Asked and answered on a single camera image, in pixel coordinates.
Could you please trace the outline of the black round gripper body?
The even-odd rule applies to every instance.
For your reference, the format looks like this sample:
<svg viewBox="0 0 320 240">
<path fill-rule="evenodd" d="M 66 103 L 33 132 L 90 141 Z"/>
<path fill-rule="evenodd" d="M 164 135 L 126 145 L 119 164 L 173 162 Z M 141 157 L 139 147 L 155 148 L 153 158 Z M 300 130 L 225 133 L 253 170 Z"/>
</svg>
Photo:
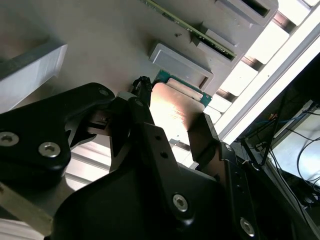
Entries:
<svg viewBox="0 0 320 240">
<path fill-rule="evenodd" d="M 235 240 L 222 188 L 210 176 L 179 166 L 182 195 L 193 211 L 187 226 L 164 209 L 151 174 L 129 165 L 70 195 L 53 220 L 52 240 Z"/>
</svg>

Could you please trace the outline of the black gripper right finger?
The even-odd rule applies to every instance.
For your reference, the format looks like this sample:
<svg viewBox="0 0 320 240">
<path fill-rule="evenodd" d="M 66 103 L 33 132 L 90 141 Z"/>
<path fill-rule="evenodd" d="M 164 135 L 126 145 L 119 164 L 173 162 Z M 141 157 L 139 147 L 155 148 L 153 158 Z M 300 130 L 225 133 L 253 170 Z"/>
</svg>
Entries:
<svg viewBox="0 0 320 240">
<path fill-rule="evenodd" d="M 213 177 L 223 189 L 234 237 L 241 240 L 311 240 L 313 232 L 266 172 L 252 161 L 237 161 L 232 147 L 221 141 L 206 113 L 187 130 L 196 169 Z"/>
</svg>

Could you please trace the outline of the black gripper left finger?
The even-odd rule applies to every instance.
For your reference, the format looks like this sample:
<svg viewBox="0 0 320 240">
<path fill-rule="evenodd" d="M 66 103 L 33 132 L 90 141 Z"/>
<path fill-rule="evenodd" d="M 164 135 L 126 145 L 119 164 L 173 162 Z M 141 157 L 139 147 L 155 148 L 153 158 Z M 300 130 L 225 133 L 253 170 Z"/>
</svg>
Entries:
<svg viewBox="0 0 320 240">
<path fill-rule="evenodd" d="M 152 89 L 146 76 L 118 95 L 88 83 L 2 113 L 1 207 L 31 226 L 53 226 L 58 209 L 75 193 L 63 186 L 72 149 L 105 134 L 111 140 L 110 173 L 127 166 L 146 169 L 166 213 L 190 225 L 193 211 L 182 194 L 180 167 L 150 113 Z"/>
</svg>

